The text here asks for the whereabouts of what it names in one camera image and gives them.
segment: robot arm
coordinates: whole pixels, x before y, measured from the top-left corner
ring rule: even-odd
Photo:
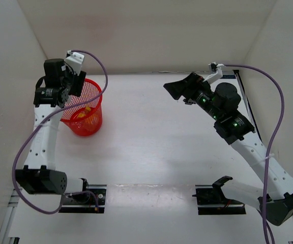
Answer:
[[[36,84],[34,129],[52,112],[65,106],[69,95],[81,95],[86,72],[81,71],[84,55],[68,51],[64,59],[49,59],[44,63],[45,76]],[[58,125],[63,113],[50,118],[32,140],[23,169],[16,170],[17,182],[29,194],[57,194],[85,190],[85,179],[71,178],[56,171],[55,145]]]
[[[209,64],[211,74],[203,77],[191,73],[181,81],[164,84],[170,95],[185,104],[197,104],[214,120],[217,133],[231,145],[263,181],[266,147],[255,133],[253,125],[238,111],[241,97],[230,83],[220,83],[215,91],[210,85],[222,77],[221,67]],[[261,211],[262,189],[242,184],[225,176],[213,184],[222,199],[234,199]],[[281,225],[293,215],[293,178],[270,157],[268,175],[267,220]]]

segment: red basket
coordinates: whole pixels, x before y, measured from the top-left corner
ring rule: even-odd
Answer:
[[[70,103],[66,104],[65,107],[87,101],[97,96],[100,92],[101,89],[97,83],[85,79],[81,96],[79,98],[71,96]],[[102,124],[101,101],[102,95],[92,102],[67,109],[64,111],[61,121],[70,127],[75,134],[90,136],[96,133]]]

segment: perforated basket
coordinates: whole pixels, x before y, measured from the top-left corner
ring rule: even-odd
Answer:
[[[70,103],[65,107],[73,104],[79,104],[87,101],[101,92],[97,83],[92,80],[85,79],[81,96],[71,96]],[[102,125],[102,112],[101,112],[102,95],[94,101],[70,108],[64,111],[61,121],[66,124],[70,129],[79,136],[90,136],[96,133]]]

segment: table surface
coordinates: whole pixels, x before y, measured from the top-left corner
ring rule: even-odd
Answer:
[[[242,216],[197,215],[195,185],[224,175],[262,184],[217,135],[210,116],[173,100],[162,87],[186,76],[110,76],[100,131],[82,138],[61,123],[55,151],[57,170],[107,185],[105,213],[46,216],[20,201],[10,236],[20,237],[20,244],[265,243],[255,209],[246,207]],[[102,76],[88,78],[104,84]],[[234,84],[240,93],[235,79],[220,82]],[[243,101],[239,110],[248,117]],[[26,196],[46,210],[59,202],[58,196]],[[293,241],[293,218],[272,229],[276,243]]]

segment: basket rim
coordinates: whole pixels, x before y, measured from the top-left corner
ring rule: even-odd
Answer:
[[[101,93],[101,88],[96,82],[94,82],[93,80],[90,80],[88,78],[85,78],[84,81],[94,85],[98,89],[99,93]],[[61,118],[61,122],[71,123],[71,122],[78,122],[78,121],[84,120],[86,118],[89,118],[91,115],[93,115],[99,109],[99,107],[101,106],[101,102],[102,102],[102,95],[99,97],[99,101],[98,101],[97,106],[93,110],[91,110],[90,113],[88,113],[86,116],[84,116],[82,118],[78,118],[78,119]]]

